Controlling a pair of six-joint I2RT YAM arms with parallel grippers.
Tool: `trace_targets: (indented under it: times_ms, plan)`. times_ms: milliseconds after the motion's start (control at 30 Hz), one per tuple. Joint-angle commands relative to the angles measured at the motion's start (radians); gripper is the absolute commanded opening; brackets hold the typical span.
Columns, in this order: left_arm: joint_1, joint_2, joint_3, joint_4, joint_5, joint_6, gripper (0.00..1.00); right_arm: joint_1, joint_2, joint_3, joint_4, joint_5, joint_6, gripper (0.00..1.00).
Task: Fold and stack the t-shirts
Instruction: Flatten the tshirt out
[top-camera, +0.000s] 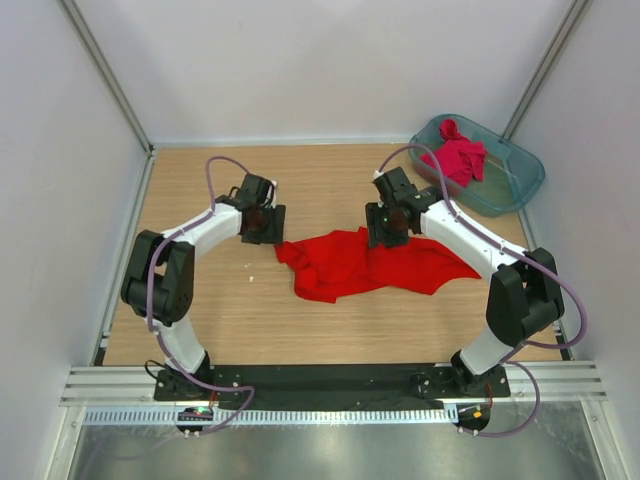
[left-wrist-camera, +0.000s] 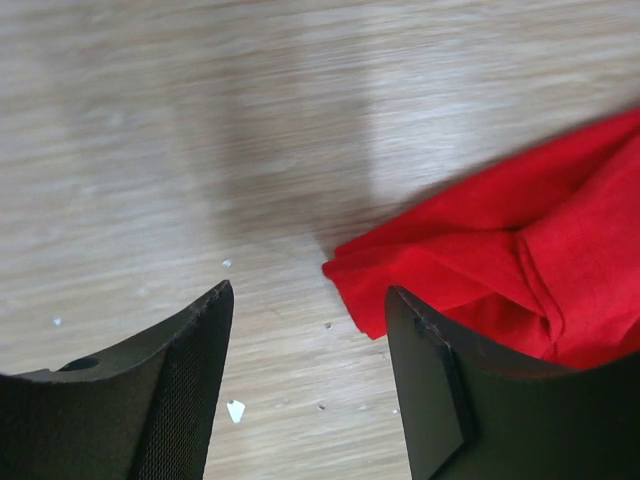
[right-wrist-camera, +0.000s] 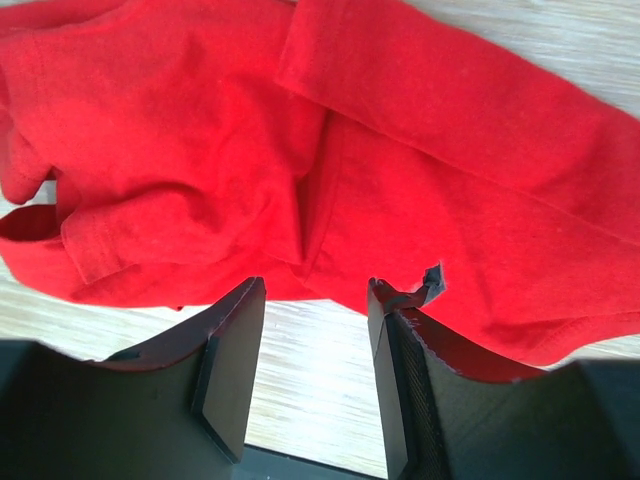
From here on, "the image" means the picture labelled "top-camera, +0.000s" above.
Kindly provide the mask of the red t shirt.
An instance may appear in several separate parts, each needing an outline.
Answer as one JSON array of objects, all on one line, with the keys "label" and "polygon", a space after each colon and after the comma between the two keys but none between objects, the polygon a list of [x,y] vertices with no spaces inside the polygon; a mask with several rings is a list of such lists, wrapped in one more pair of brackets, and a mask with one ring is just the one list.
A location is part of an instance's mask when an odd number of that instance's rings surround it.
[{"label": "red t shirt", "polygon": [[384,287],[433,295],[452,280],[480,277],[434,240],[412,237],[403,246],[371,248],[364,227],[284,242],[274,249],[278,261],[294,272],[295,294],[316,302],[334,303]]}]

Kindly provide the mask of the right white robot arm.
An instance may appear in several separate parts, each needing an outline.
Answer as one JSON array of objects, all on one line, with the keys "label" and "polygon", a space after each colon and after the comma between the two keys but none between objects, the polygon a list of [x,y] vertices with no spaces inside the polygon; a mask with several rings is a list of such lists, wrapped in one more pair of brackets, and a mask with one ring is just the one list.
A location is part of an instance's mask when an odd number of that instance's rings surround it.
[{"label": "right white robot arm", "polygon": [[532,260],[555,274],[553,255],[504,240],[446,201],[438,188],[417,189],[400,167],[375,172],[373,185],[379,200],[365,205],[371,249],[405,246],[410,233],[423,235],[488,282],[486,327],[453,355],[450,372],[459,394],[483,391],[502,360],[564,314],[558,283],[527,263]]}]

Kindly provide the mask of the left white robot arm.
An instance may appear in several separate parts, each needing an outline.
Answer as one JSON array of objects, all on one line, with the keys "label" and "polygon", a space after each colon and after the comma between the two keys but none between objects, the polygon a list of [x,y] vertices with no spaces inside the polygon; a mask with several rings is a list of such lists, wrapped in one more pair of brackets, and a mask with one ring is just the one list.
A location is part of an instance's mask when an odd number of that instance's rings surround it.
[{"label": "left white robot arm", "polygon": [[276,202],[277,182],[247,173],[240,186],[214,199],[179,226],[135,238],[121,286],[121,300],[156,336],[177,388],[191,400],[212,386],[209,355],[196,337],[190,310],[196,263],[224,241],[283,243],[286,207]]}]

